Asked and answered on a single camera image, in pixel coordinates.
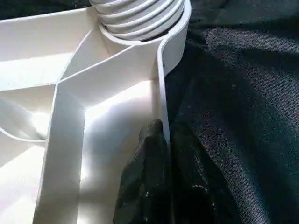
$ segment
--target black fabric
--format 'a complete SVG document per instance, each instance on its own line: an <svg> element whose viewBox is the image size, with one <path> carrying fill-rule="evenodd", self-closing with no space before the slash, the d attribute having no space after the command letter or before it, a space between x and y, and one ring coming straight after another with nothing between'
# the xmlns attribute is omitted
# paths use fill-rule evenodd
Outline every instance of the black fabric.
<svg viewBox="0 0 299 224"><path fill-rule="evenodd" d="M186 124L171 126L176 224L241 224L227 183Z"/></svg>
<svg viewBox="0 0 299 224"><path fill-rule="evenodd" d="M171 180L162 122L139 134L139 145L121 176L113 224L169 224Z"/></svg>
<svg viewBox="0 0 299 224"><path fill-rule="evenodd" d="M299 2L191 2L182 62L165 80L170 122L192 128L244 224L299 223ZM2 0L0 19L76 4Z"/></svg>

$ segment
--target white plastic part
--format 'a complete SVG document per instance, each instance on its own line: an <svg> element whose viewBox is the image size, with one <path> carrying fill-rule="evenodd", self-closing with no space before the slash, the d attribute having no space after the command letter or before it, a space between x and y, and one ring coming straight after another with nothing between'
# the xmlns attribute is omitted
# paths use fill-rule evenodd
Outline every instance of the white plastic part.
<svg viewBox="0 0 299 224"><path fill-rule="evenodd" d="M107 24L107 23L103 23L103 24L107 27L109 31L115 33L134 32L137 30L141 30L145 27L151 26L153 24L158 26L159 23L156 23L157 21L161 20L162 21L161 23L167 21L175 14L175 12L183 4L183 2L184 2L183 0L174 0L173 2L167 1L160 7L156 8L156 10L154 10L151 13L142 11L145 14L143 17L139 19L134 19L133 21L130 22L119 23L119 24Z"/></svg>
<svg viewBox="0 0 299 224"><path fill-rule="evenodd" d="M139 27L134 28L132 29L133 31L129 33L111 32L111 34L125 40L145 40L159 35L170 28L179 19L184 10L184 0L179 0L174 3L176 3L174 7L169 7L170 10L164 17L154 23L145 23L145 25L148 25L146 27L141 26L141 29L138 29Z"/></svg>
<svg viewBox="0 0 299 224"><path fill-rule="evenodd" d="M51 84L37 81L43 70L32 66L26 83L15 74L11 85L0 86L0 109L10 111L0 120L0 173L7 174L0 182L0 223L112 223L140 128L161 119L169 143L164 76L183 55L190 14L187 0L179 22L149 42L98 30L92 7L0 21L0 46L8 50L0 63L70 53Z"/></svg>
<svg viewBox="0 0 299 224"><path fill-rule="evenodd" d="M146 0L142 4L122 13L100 14L100 19L106 24L121 24L138 20L147 14L147 17L151 18L164 10L172 2L173 0Z"/></svg>

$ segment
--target curved plastic edge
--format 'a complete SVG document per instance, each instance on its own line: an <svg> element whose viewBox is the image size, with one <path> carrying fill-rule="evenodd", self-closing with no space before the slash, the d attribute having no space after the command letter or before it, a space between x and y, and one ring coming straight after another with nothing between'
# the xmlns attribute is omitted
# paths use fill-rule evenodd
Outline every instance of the curved plastic edge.
<svg viewBox="0 0 299 224"><path fill-rule="evenodd" d="M16 137L10 133L8 133L7 131L5 131L3 128L0 127L0 132L1 134L6 135L7 137L14 139L16 141L22 141L22 142L30 142L30 143L45 143L47 142L47 139L38 139L38 140L33 140L33 139L23 139L23 138L19 138Z"/></svg>
<svg viewBox="0 0 299 224"><path fill-rule="evenodd" d="M165 76L174 69L180 62L185 49L185 40L187 34L187 28L189 24L189 19L191 16L191 4L189 0L185 0L185 9L181 20L172 29L166 38L164 38L157 51L157 63L158 63L158 73L159 73L159 88L161 97L161 107L162 107L162 121L163 121L163 132L167 143L170 147L170 130L168 123L168 113L167 113L167 101L166 101L166 90L165 90Z"/></svg>
<svg viewBox="0 0 299 224"><path fill-rule="evenodd" d="M32 88L38 88L38 87L53 87L55 88L55 83L49 83L49 84L41 84L41 85L36 85L36 86L32 86L32 87L25 87L25 88L19 88L19 89L11 89L11 90L4 90L4 91L0 91L0 96L1 94L3 93L6 93L6 92L11 92L13 91L14 93L16 93L16 91L26 91L26 90L30 90ZM5 136L7 136L8 138L11 138L13 140L16 140L16 141L20 141L20 142L29 142L29 143L45 143L47 142L47 136L44 138L44 139L27 139L27 138L21 138L21 137L18 137L14 134L11 134L10 132L6 131L3 127L0 126L0 134L3 134Z"/></svg>

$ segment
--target black object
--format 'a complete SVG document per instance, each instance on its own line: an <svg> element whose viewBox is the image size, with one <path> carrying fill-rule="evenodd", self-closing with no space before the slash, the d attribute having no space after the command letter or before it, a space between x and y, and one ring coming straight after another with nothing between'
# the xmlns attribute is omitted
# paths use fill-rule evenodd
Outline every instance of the black object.
<svg viewBox="0 0 299 224"><path fill-rule="evenodd" d="M162 122L156 120L141 129L139 145L123 171L113 223L170 223L169 177Z"/></svg>
<svg viewBox="0 0 299 224"><path fill-rule="evenodd" d="M183 123L171 127L172 179L176 224L241 224L227 183Z"/></svg>

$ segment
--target white plastic frame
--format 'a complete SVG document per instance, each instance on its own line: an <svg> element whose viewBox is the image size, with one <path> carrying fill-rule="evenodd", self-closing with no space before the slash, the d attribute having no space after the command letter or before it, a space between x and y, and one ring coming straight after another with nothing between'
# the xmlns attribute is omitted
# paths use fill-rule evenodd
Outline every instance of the white plastic frame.
<svg viewBox="0 0 299 224"><path fill-rule="evenodd" d="M16 184L22 188L34 179L40 185L30 189L36 206L31 205L35 209L23 224L112 223L122 168L137 145L140 127L161 119L169 143L164 76L181 60L190 14L187 0L179 22L150 42L113 37L98 27L92 7L0 21L0 49L7 52L0 54L0 62L70 57L65 68L55 71L58 81L1 86L0 170L29 148L45 148L43 165L35 169L41 172L40 182L36 172ZM45 66L55 64L45 60ZM49 116L48 131L40 132L32 122L37 112ZM5 199L0 207L6 212L7 202L15 203L17 197L0 193ZM25 206L30 207L22 204L14 214ZM0 221L16 222L5 215L0 211Z"/></svg>

